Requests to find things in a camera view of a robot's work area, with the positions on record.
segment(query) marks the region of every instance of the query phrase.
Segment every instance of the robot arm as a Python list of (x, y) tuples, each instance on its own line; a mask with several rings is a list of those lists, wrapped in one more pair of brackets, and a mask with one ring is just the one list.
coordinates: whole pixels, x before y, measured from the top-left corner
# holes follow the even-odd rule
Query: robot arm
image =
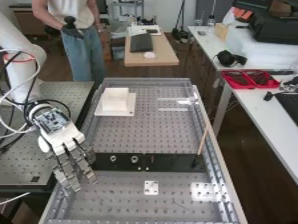
[(0, 47), (8, 52), (4, 57), (5, 62), (16, 52), (21, 51), (21, 54), (16, 58), (17, 61), (13, 60), (7, 67), (11, 88), (13, 90), (12, 98), (15, 102), (23, 104), (27, 104), (28, 99), (29, 105), (24, 106), (23, 110), (25, 108), (28, 121), (39, 127), (40, 149), (52, 162), (53, 172), (61, 185), (67, 189), (79, 191), (77, 168), (83, 171), (89, 182), (96, 182), (96, 176), (89, 166), (95, 162), (95, 152), (91, 147), (81, 146), (85, 136), (77, 130), (71, 118), (60, 109), (49, 104), (51, 100), (40, 99), (37, 84), (33, 85), (29, 92), (35, 78), (32, 75), (37, 73), (35, 61), (40, 69), (45, 62), (47, 54), (41, 47), (28, 41), (1, 13)]

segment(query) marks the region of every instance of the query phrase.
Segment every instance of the red box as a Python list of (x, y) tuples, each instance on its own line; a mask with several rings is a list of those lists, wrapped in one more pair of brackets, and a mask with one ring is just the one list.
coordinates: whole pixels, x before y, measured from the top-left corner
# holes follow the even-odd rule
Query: red box
[(271, 77), (267, 72), (261, 70), (245, 70), (244, 73), (249, 77), (257, 88), (275, 89), (279, 87), (279, 82)]
[(237, 70), (226, 70), (221, 72), (222, 78), (230, 84), (233, 89), (254, 89), (255, 85), (249, 76)]

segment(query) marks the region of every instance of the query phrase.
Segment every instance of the person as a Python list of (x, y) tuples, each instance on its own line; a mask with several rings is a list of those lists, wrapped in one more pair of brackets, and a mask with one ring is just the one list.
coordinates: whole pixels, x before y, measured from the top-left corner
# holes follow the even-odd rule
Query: person
[[(95, 81), (98, 86), (105, 77), (105, 64), (96, 0), (32, 0), (32, 9), (35, 17), (61, 32), (73, 80)], [(73, 28), (64, 21), (68, 16), (76, 19)]]

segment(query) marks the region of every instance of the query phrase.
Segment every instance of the bolt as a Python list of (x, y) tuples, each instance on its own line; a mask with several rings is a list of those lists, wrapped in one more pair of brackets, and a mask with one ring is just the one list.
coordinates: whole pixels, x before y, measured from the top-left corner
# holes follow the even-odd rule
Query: bolt
[(109, 160), (110, 160), (112, 163), (116, 163), (116, 161), (117, 161), (117, 157), (116, 157), (116, 156), (110, 156), (110, 157), (109, 157)]
[(138, 157), (137, 156), (132, 156), (130, 162), (132, 162), (132, 164), (136, 164), (138, 162)]

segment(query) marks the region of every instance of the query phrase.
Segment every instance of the jeans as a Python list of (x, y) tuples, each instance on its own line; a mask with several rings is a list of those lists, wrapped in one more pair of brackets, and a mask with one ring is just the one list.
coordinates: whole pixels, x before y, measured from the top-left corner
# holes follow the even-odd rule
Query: jeans
[(80, 40), (61, 32), (63, 43), (75, 81), (95, 81), (96, 87), (105, 77), (105, 63), (98, 31), (95, 26), (81, 30)]

